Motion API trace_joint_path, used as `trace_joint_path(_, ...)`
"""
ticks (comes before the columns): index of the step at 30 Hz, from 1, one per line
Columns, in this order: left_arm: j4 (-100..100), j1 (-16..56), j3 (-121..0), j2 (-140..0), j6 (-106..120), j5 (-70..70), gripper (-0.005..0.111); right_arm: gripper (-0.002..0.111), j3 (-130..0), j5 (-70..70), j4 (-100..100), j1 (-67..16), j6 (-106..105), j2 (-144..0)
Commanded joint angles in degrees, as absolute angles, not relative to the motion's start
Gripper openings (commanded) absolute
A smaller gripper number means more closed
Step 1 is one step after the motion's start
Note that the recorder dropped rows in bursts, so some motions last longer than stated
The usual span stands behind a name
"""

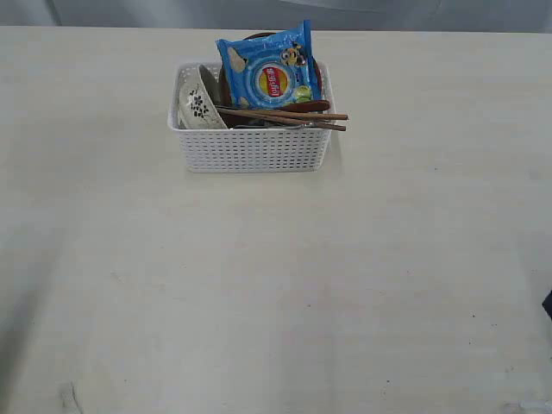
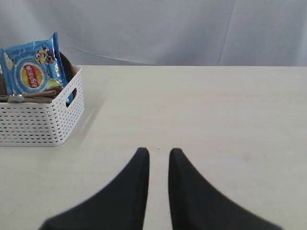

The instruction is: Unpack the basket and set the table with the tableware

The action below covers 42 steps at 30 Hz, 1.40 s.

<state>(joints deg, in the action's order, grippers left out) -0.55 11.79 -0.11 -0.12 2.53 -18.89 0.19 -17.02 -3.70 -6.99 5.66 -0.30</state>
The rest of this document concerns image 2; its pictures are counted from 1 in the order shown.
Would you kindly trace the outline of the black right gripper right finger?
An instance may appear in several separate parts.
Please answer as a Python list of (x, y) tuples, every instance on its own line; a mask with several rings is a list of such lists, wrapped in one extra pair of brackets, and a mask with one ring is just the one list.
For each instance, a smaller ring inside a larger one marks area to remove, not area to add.
[(218, 191), (180, 148), (173, 148), (169, 155), (168, 197), (175, 230), (281, 229)]

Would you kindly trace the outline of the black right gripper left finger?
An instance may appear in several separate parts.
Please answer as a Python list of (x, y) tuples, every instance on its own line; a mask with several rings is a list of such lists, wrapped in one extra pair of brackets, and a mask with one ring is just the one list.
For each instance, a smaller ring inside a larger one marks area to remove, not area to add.
[(55, 215), (42, 230), (141, 230), (147, 205), (150, 155), (138, 148), (124, 169), (102, 190)]

